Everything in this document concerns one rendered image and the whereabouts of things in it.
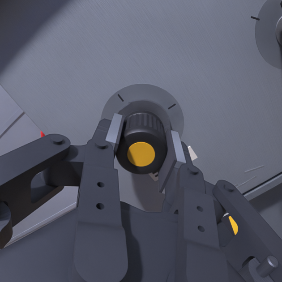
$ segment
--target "black knob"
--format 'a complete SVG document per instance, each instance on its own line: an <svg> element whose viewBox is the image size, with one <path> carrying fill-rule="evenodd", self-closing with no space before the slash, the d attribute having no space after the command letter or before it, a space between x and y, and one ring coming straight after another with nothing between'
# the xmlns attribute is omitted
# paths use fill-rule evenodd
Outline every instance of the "black knob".
<svg viewBox="0 0 282 282"><path fill-rule="evenodd" d="M156 172L167 155L161 120L152 113L130 115L124 125L116 157L123 168L136 174Z"/></svg>

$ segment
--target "dark gray gripper base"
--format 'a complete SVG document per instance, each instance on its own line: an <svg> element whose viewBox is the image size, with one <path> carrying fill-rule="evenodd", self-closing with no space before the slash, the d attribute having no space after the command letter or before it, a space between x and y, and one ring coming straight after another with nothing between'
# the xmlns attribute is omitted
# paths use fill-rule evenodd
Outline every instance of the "dark gray gripper base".
<svg viewBox="0 0 282 282"><path fill-rule="evenodd" d="M121 202L128 271L122 282L166 282L175 266L178 215ZM1 282L68 282L77 209L0 251ZM230 282L242 278L228 265Z"/></svg>

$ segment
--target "yellow circle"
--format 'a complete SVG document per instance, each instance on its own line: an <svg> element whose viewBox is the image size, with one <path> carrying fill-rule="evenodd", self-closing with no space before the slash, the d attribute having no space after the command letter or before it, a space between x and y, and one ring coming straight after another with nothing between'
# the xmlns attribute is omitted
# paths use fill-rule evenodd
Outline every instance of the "yellow circle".
<svg viewBox="0 0 282 282"><path fill-rule="evenodd" d="M155 150L148 143L137 142L129 147L127 157L135 166L145 167L151 164L155 159Z"/></svg>

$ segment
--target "black mechanical arm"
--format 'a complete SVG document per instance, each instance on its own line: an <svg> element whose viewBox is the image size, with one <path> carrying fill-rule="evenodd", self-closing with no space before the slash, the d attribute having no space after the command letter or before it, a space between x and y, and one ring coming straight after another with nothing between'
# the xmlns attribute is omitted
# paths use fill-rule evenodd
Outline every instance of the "black mechanical arm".
<svg viewBox="0 0 282 282"><path fill-rule="evenodd" d="M83 146L51 134L1 156L0 248L11 239L13 226L64 186L79 186L69 282L280 282L282 241L236 187L224 180L206 182L177 132L163 132L157 120L155 129L154 123L151 129L140 127L134 118L138 130L132 118L131 127L130 119L119 115L101 120ZM144 113L139 118L144 121ZM166 157L155 167L155 160L148 171L128 162L132 144L150 143L155 158L166 145ZM160 192L166 194L161 213L120 202L115 155L135 173L158 171ZM159 233L152 232L156 224ZM134 232L142 234L133 237ZM143 255L152 250L156 257Z"/></svg>

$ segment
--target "yellow object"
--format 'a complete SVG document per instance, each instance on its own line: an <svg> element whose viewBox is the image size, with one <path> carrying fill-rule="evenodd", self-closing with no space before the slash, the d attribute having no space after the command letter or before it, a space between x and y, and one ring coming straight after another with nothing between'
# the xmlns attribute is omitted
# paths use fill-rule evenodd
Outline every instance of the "yellow object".
<svg viewBox="0 0 282 282"><path fill-rule="evenodd" d="M233 228L234 234L236 235L238 233L238 225L237 225L237 223L235 222L235 220L231 216L229 216L228 218L230 220L230 223L231 223L231 226Z"/></svg>
<svg viewBox="0 0 282 282"><path fill-rule="evenodd" d="M127 157L135 166L145 167L154 161L155 150L148 143L137 142L129 147Z"/></svg>

